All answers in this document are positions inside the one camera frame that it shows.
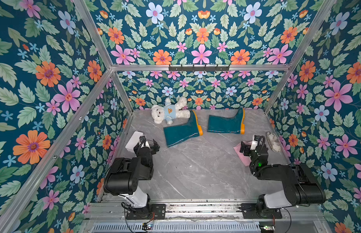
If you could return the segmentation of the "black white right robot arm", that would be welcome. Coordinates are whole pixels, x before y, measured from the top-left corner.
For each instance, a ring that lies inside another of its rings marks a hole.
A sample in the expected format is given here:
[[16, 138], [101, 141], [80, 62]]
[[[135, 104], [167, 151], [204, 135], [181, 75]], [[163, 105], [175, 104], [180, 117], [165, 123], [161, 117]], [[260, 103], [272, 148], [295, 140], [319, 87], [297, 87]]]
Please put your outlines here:
[[278, 181], [282, 184], [282, 190], [260, 195], [255, 206], [247, 211], [261, 214], [297, 205], [323, 204], [326, 201], [324, 189], [306, 165], [268, 163], [266, 137], [254, 136], [251, 142], [242, 141], [239, 153], [250, 159], [248, 167], [255, 178], [262, 181]]

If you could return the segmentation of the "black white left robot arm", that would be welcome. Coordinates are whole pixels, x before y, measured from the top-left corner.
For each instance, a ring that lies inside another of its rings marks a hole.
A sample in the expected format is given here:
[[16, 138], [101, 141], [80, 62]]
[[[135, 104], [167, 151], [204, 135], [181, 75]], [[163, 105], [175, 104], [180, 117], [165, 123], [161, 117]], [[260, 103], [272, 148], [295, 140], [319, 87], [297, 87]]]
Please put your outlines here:
[[160, 146], [145, 135], [133, 135], [125, 147], [133, 152], [133, 158], [116, 158], [104, 180], [104, 192], [119, 196], [129, 208], [149, 211], [150, 197], [139, 187], [139, 181], [149, 181], [153, 177], [153, 155]]

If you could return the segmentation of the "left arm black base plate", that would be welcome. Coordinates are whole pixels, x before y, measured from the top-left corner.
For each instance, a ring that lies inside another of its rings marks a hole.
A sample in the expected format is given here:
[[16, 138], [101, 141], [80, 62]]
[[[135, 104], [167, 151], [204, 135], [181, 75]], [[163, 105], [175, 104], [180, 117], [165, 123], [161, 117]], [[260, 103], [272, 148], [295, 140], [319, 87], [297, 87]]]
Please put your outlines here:
[[128, 220], [164, 220], [167, 206], [165, 204], [148, 204], [143, 208], [131, 207], [126, 213]]

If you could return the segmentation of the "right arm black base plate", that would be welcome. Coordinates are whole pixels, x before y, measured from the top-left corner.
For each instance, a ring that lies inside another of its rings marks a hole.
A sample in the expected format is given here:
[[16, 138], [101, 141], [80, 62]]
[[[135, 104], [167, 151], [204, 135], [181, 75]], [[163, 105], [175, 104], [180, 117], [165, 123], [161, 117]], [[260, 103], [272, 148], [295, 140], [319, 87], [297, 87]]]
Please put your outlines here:
[[253, 203], [242, 203], [239, 209], [244, 219], [282, 219], [280, 209], [268, 209]]

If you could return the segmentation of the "pink microfiber cloth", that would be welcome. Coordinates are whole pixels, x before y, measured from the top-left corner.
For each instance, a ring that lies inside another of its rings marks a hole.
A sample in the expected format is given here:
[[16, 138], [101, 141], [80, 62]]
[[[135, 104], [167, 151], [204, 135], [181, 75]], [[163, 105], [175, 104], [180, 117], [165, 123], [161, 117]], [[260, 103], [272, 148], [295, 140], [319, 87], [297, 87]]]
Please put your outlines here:
[[251, 147], [252, 141], [245, 142], [241, 141], [238, 145], [236, 145], [233, 149], [240, 158], [241, 162], [248, 167], [250, 165], [251, 159], [249, 156], [245, 156], [244, 150], [242, 149], [242, 146], [247, 146], [248, 148]]

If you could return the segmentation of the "teal rubber boot orange sole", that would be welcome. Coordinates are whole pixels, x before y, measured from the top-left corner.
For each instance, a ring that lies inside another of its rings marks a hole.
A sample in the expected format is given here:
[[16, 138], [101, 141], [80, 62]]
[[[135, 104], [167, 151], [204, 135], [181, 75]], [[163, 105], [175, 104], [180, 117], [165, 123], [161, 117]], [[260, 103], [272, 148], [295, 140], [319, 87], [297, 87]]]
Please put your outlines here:
[[203, 130], [198, 123], [195, 111], [192, 110], [190, 118], [185, 124], [165, 127], [164, 134], [167, 147], [169, 148], [188, 139], [203, 136]]

